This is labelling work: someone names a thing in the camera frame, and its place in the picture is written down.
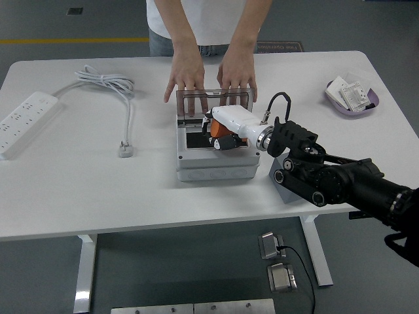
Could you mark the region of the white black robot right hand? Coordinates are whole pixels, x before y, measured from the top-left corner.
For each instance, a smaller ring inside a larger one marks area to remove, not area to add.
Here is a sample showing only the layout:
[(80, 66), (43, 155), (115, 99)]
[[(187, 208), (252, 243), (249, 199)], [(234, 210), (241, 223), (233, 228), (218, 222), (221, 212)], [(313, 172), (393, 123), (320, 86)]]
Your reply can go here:
[(216, 150), (231, 150), (247, 143), (266, 151), (271, 133), (271, 126), (262, 125), (241, 105), (214, 107), (202, 119), (202, 134)]

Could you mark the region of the person's left hand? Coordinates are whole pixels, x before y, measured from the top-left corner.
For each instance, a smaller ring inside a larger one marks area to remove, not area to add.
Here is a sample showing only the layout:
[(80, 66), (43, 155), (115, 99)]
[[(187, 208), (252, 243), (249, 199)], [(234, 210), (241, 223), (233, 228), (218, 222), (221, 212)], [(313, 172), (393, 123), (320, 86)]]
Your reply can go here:
[(255, 103), (258, 90), (253, 53), (228, 51), (219, 65), (217, 81), (222, 89), (247, 87), (254, 89), (253, 102)]

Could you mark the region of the person's right hand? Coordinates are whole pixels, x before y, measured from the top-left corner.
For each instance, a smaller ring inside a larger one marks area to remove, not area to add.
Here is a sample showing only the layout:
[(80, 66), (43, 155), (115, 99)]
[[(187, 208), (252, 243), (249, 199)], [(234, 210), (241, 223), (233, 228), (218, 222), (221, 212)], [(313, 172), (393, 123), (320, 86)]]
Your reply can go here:
[(203, 90), (204, 75), (204, 64), (200, 54), (175, 53), (168, 85), (164, 92), (164, 102), (169, 101), (175, 87), (180, 91)]

